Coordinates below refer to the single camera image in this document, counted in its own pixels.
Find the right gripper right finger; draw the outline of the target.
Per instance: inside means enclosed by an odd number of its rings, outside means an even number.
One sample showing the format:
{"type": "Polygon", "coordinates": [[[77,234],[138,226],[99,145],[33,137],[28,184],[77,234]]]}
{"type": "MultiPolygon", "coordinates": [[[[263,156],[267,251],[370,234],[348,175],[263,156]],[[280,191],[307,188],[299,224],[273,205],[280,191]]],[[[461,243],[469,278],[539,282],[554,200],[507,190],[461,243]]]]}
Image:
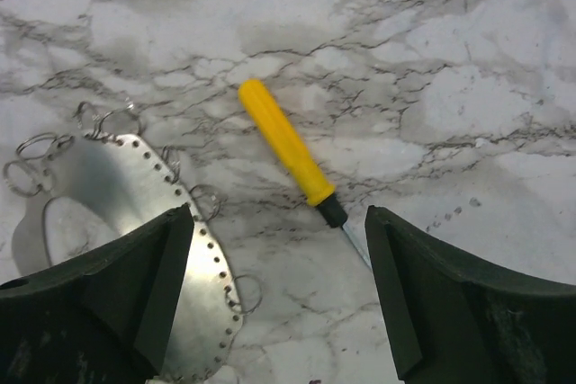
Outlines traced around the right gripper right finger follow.
{"type": "Polygon", "coordinates": [[[515,272],[370,207],[365,233],[405,383],[572,383],[575,289],[515,272]]]}

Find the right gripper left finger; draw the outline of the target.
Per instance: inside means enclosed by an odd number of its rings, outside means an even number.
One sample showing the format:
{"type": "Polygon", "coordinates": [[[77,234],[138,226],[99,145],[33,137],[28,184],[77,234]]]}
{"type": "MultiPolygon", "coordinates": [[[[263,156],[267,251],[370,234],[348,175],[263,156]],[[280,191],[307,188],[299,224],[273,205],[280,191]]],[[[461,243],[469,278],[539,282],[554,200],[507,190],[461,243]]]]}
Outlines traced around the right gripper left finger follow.
{"type": "Polygon", "coordinates": [[[145,383],[165,361],[194,221],[166,211],[1,286],[3,383],[145,383]]]}

